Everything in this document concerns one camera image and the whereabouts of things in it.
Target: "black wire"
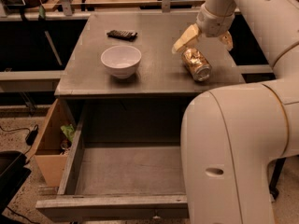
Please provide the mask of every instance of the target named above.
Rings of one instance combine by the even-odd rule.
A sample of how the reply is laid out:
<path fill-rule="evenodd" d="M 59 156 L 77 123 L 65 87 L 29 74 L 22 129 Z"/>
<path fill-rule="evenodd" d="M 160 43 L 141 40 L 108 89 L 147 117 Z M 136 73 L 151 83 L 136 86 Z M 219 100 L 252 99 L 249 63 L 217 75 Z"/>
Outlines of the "black wire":
<path fill-rule="evenodd" d="M 33 223 L 33 224 L 40 224 L 39 222 L 34 222 L 34 221 L 32 221 L 31 219 L 29 219 L 28 217 L 23 216 L 23 215 L 21 215 L 21 214 L 15 212 L 14 210 L 12 210 L 12 209 L 11 209 L 10 207 L 8 207 L 8 206 L 7 206 L 7 209 L 8 209 L 10 212 L 12 212 L 14 215 L 17 215 L 17 216 L 19 216 L 19 217 L 22 217 L 22 218 L 28 220 L 30 223 Z"/>
<path fill-rule="evenodd" d="M 32 146 L 29 146 L 28 150 L 26 152 L 23 153 L 23 155 L 26 155 L 30 150 L 31 150 Z"/>
<path fill-rule="evenodd" d="M 29 128 L 19 128 L 19 129 L 14 129 L 14 130 L 5 130 L 1 127 L 0 125 L 0 129 L 3 131 L 3 132 L 16 132 L 16 131 L 24 131 L 24 130 L 27 130 L 28 132 L 30 132 L 30 129 Z"/>

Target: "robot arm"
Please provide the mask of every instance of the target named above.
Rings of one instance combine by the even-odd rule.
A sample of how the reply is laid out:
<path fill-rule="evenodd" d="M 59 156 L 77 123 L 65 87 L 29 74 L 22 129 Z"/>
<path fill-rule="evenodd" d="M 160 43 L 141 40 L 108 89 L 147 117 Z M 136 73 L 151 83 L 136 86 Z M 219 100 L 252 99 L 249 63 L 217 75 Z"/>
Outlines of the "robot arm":
<path fill-rule="evenodd" d="M 187 29 L 174 50 L 188 47 L 188 38 L 193 44 L 201 34 L 225 33 L 235 4 L 278 79 L 211 90 L 188 106 L 181 152 L 192 224 L 274 224 L 267 165 L 299 154 L 295 0 L 206 0 L 197 16 L 198 35 Z"/>

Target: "wooden crate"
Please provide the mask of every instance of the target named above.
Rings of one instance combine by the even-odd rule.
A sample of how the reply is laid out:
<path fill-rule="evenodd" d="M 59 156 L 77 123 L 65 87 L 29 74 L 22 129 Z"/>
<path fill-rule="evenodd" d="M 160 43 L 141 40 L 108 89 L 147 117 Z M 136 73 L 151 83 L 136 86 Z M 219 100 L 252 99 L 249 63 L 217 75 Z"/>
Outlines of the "wooden crate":
<path fill-rule="evenodd" d="M 59 187 L 63 176 L 67 156 L 61 155 L 61 143 L 64 140 L 61 126 L 69 123 L 63 107 L 56 100 L 50 107 L 34 143 L 37 165 L 49 187 Z"/>

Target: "white bowl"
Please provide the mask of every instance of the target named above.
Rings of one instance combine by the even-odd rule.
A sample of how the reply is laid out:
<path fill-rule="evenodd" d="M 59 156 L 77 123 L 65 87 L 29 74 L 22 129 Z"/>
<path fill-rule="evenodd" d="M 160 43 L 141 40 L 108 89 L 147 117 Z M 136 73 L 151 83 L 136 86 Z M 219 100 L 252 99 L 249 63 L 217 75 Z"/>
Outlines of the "white bowl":
<path fill-rule="evenodd" d="M 134 74 L 140 60 L 140 50 L 132 46 L 115 46 L 105 50 L 101 56 L 106 70 L 117 78 L 128 78 Z"/>

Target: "gray table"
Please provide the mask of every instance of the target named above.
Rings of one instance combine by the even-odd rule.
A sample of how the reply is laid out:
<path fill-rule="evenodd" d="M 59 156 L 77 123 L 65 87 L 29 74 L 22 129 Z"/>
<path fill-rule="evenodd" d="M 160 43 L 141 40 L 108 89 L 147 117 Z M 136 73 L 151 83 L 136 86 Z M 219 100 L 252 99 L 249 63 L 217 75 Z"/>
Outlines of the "gray table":
<path fill-rule="evenodd" d="M 213 67 L 209 81 L 193 81 L 171 48 L 185 29 L 195 23 L 197 11 L 161 13 L 103 12 L 88 19 L 55 92 L 60 98 L 111 96 L 196 95 L 213 88 L 244 83 L 235 62 L 217 38 L 202 38 L 198 48 Z M 107 37 L 110 30 L 135 30 L 134 42 Z M 100 60 L 105 49 L 129 44 L 141 50 L 138 71 L 119 80 L 109 75 Z"/>
<path fill-rule="evenodd" d="M 203 91 L 243 83 L 217 39 L 198 48 L 213 66 L 198 83 L 171 48 L 196 12 L 93 13 L 56 90 L 68 104 L 85 103 L 56 200 L 36 208 L 53 221 L 186 218 L 180 125 L 188 102 Z M 106 73 L 102 52 L 125 41 L 112 29 L 136 30 L 142 52 L 138 72 L 119 80 Z"/>

